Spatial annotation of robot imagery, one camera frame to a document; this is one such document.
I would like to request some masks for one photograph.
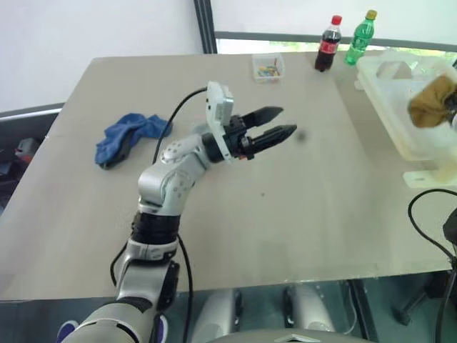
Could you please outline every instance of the small plastic container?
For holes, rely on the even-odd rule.
[[[257,82],[276,82],[283,78],[286,66],[280,53],[253,54],[252,70]]]

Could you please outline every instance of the coca-cola bottle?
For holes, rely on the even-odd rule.
[[[333,57],[341,40],[341,19],[341,16],[333,16],[331,25],[322,35],[321,46],[319,47],[316,64],[314,65],[319,71],[330,69],[333,63]]]

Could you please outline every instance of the translucent plastic bin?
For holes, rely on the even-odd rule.
[[[280,53],[253,54],[252,71],[257,82],[275,82],[283,78],[286,66]]]
[[[437,183],[457,177],[457,132],[447,123],[419,129],[407,110],[409,101],[437,76],[457,82],[457,71],[438,57],[396,51],[362,57],[357,68],[358,80],[400,155],[408,161],[436,162],[438,169],[431,172]]]

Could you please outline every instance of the blue cloth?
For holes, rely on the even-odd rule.
[[[126,114],[117,123],[105,130],[106,138],[96,145],[95,163],[108,163],[113,159],[130,130],[134,130],[130,138],[130,147],[133,147],[141,137],[159,138],[165,126],[166,120],[163,120],[157,114],[150,116],[148,119],[143,114]]]

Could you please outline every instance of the cable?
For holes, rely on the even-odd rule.
[[[445,247],[443,247],[441,244],[439,244],[437,241],[434,239],[430,238],[427,234],[425,234],[421,229],[419,229],[416,221],[413,218],[413,205],[419,200],[421,197],[423,197],[426,194],[429,193],[435,193],[435,192],[440,192],[440,193],[447,193],[451,194],[457,197],[457,192],[450,191],[448,189],[442,189],[442,188],[435,188],[435,189],[429,189],[427,191],[424,191],[418,195],[416,195],[409,203],[408,205],[408,217],[409,220],[411,221],[411,224],[413,225],[414,229],[427,241],[432,243],[435,247],[438,247],[450,260],[451,260],[451,265],[452,265],[452,272],[449,277],[448,283],[446,285],[446,290],[444,291],[443,298],[441,299],[441,304],[440,308],[438,310],[438,317],[436,319],[436,326],[435,326],[435,343],[441,343],[441,330],[443,328],[443,317],[444,317],[444,309],[446,308],[446,305],[448,304],[449,297],[451,296],[452,288],[453,285],[456,281],[457,277],[457,257],[454,256],[449,250],[447,250]]]
[[[156,163],[156,161],[157,161],[157,156],[159,155],[160,144],[162,143],[162,140],[164,139],[165,133],[168,131],[168,129],[171,125],[171,122],[173,121],[174,117],[178,114],[178,111],[191,97],[196,96],[197,94],[203,93],[204,91],[206,91],[206,87],[193,91],[188,96],[186,96],[184,99],[182,99],[182,101],[179,103],[179,105],[175,108],[170,119],[166,122],[164,130],[160,134],[159,141],[157,142],[157,146],[156,146],[156,151],[154,152],[154,157],[152,159],[152,164]]]
[[[352,299],[352,294],[351,294],[351,288],[349,286],[349,282],[346,282],[347,285],[348,285],[348,297],[349,297],[349,301],[351,302],[351,308],[352,308],[352,314],[353,314],[353,317],[354,317],[354,320],[352,322],[352,325],[351,327],[343,332],[343,334],[350,334],[355,328],[356,328],[356,325],[357,325],[357,312],[356,312],[356,307],[354,306],[354,301]]]
[[[168,131],[169,127],[171,126],[171,123],[173,122],[174,117],[178,114],[181,107],[190,98],[192,98],[193,96],[196,96],[197,94],[203,93],[204,91],[206,91],[206,87],[193,91],[188,96],[186,96],[184,99],[182,99],[182,101],[175,108],[175,110],[173,111],[173,114],[170,116],[170,119],[166,122],[164,130],[160,134],[159,140],[157,141],[156,151],[154,152],[152,164],[156,163],[157,157],[159,156],[160,145],[162,143],[162,140],[165,137],[165,133]],[[186,321],[184,323],[184,333],[183,333],[183,343],[187,343],[187,339],[189,337],[189,327],[191,325],[192,303],[194,301],[194,285],[193,285],[193,280],[192,280],[191,262],[189,261],[189,256],[187,254],[186,246],[184,245],[184,242],[183,242],[181,236],[179,236],[179,234],[178,234],[178,241],[179,241],[179,246],[184,255],[184,261],[186,263],[186,269],[187,269],[187,278],[188,278],[188,283],[189,283],[189,298],[187,300],[187,314],[186,314]]]
[[[178,114],[178,111],[190,98],[192,98],[193,96],[195,96],[197,94],[203,93],[204,91],[206,91],[206,87],[193,91],[188,96],[186,96],[184,99],[182,99],[182,101],[175,108],[175,110],[173,111],[173,114],[170,116],[170,119],[166,122],[164,130],[161,132],[159,140],[157,141],[156,151],[154,152],[154,158],[152,159],[152,164],[156,163],[156,161],[157,161],[157,156],[159,155],[160,144],[162,143],[162,140],[165,137],[165,133],[168,131],[171,123],[173,122],[174,117]],[[116,275],[114,274],[114,265],[117,263],[119,257],[121,257],[121,255],[125,252],[126,248],[127,248],[127,243],[125,243],[125,245],[116,255],[116,257],[114,257],[114,259],[113,259],[113,261],[111,261],[111,265],[109,267],[109,272],[111,274],[111,281],[113,282],[114,286],[117,285]]]
[[[435,189],[429,189],[427,191],[424,191],[418,195],[416,195],[409,203],[408,205],[408,217],[409,220],[411,221],[411,224],[413,225],[414,229],[427,241],[432,243],[435,247],[439,248],[446,256],[452,261],[452,262],[457,262],[457,258],[445,247],[443,247],[441,244],[439,244],[436,240],[430,238],[427,236],[421,229],[419,229],[418,225],[416,224],[416,221],[413,218],[413,205],[424,195],[428,193],[435,193],[435,192],[441,192],[441,193],[447,193],[451,194],[457,197],[457,192],[449,191],[448,189],[441,189],[441,188],[435,188]]]
[[[121,255],[126,251],[126,248],[127,242],[124,244],[121,250],[119,250],[116,257],[113,258],[113,261],[111,261],[111,265],[109,266],[109,273],[111,274],[111,281],[113,282],[114,286],[117,286],[116,275],[114,274],[114,265],[116,264],[119,257],[121,257]]]
[[[160,316],[161,313],[157,313],[154,317],[154,325],[151,330],[151,343],[159,342],[159,325],[160,325]]]
[[[194,282],[192,279],[192,270],[191,270],[191,262],[189,260],[189,255],[187,254],[186,246],[184,245],[181,236],[178,234],[179,246],[184,255],[184,261],[186,263],[187,268],[187,278],[189,280],[189,297],[187,298],[187,314],[186,314],[186,321],[184,322],[184,333],[183,333],[183,343],[187,343],[187,339],[189,337],[189,327],[191,326],[191,318],[192,318],[192,301],[194,300]]]
[[[443,329],[444,309],[446,308],[449,297],[451,296],[452,288],[456,282],[457,268],[453,268],[449,277],[446,289],[444,291],[443,299],[441,300],[440,308],[438,310],[438,318],[436,319],[435,327],[435,343],[441,343],[441,332]]]

